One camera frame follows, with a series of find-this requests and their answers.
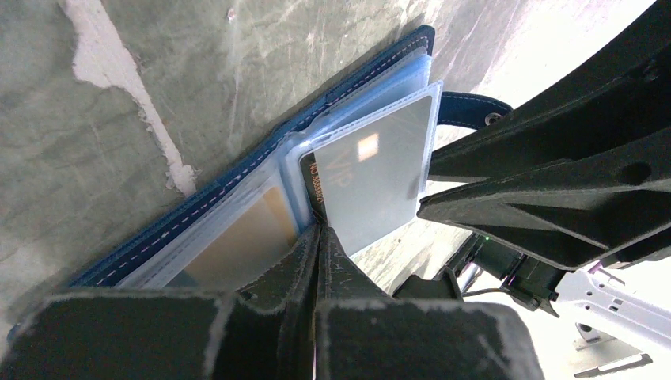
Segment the screw hole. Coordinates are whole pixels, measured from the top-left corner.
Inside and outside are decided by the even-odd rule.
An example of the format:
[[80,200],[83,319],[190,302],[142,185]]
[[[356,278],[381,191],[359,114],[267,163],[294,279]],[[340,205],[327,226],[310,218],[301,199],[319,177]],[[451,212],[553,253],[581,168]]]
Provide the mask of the screw hole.
[[502,117],[503,116],[501,116],[501,114],[498,114],[496,112],[492,112],[489,115],[487,115],[487,117],[484,118],[484,123],[485,123],[485,125],[492,125],[492,124],[496,123],[497,121],[499,121],[499,119],[501,119]]
[[636,162],[624,166],[617,174],[617,181],[621,184],[638,186],[645,182],[651,174],[652,169],[650,168],[650,165],[645,162]]

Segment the cable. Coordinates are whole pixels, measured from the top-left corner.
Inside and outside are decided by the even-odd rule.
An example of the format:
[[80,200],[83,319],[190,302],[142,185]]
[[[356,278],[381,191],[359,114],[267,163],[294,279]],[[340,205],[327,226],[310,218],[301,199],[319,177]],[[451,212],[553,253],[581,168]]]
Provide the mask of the cable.
[[490,289],[481,289],[479,291],[467,291],[466,293],[463,293],[461,295],[461,297],[466,298],[466,297],[472,297],[472,296],[475,296],[475,295],[485,295],[487,293],[505,293],[505,294],[508,294],[508,292],[504,291],[503,289],[498,289],[498,288],[492,287]]

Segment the scratched surface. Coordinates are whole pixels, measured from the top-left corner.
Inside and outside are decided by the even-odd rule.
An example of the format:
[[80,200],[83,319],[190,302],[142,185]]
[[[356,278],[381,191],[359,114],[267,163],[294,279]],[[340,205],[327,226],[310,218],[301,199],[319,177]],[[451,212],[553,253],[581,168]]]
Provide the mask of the scratched surface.
[[[297,105],[416,26],[437,29],[433,79],[517,106],[649,4],[102,3],[184,164],[199,171],[198,188]],[[75,79],[76,46],[56,0],[0,3],[0,336],[28,304],[183,200],[166,188],[165,158],[133,99]],[[437,144],[464,133],[441,127]],[[390,291],[413,272],[432,276],[466,236],[413,222],[356,261]]]

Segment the blue leather cover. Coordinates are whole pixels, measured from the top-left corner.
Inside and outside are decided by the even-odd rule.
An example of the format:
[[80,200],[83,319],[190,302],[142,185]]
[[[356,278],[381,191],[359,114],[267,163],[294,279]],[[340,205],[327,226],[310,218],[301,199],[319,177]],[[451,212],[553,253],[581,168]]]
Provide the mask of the blue leather cover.
[[[336,104],[359,86],[375,78],[386,68],[416,48],[425,47],[431,54],[435,31],[421,26],[405,36],[338,85],[326,91],[296,116],[275,127],[270,137],[241,159],[229,172],[209,184],[181,206],[145,228],[130,241],[122,244],[104,259],[81,273],[70,285],[73,287],[112,287],[149,260],[172,239],[205,214],[242,178],[246,177],[272,152],[286,134],[305,129],[324,110]],[[439,124],[451,124],[479,129],[492,112],[505,115],[512,108],[495,99],[463,93],[444,93],[438,115]]]

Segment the wallet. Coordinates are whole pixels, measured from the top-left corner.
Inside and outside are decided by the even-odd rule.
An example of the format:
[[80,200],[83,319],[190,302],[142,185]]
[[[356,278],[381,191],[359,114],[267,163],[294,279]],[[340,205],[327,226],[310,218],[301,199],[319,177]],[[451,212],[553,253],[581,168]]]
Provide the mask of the wallet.
[[512,110],[430,82],[433,42],[429,26],[395,42],[70,285],[237,289],[313,223],[352,256],[410,222],[436,126],[480,129]]

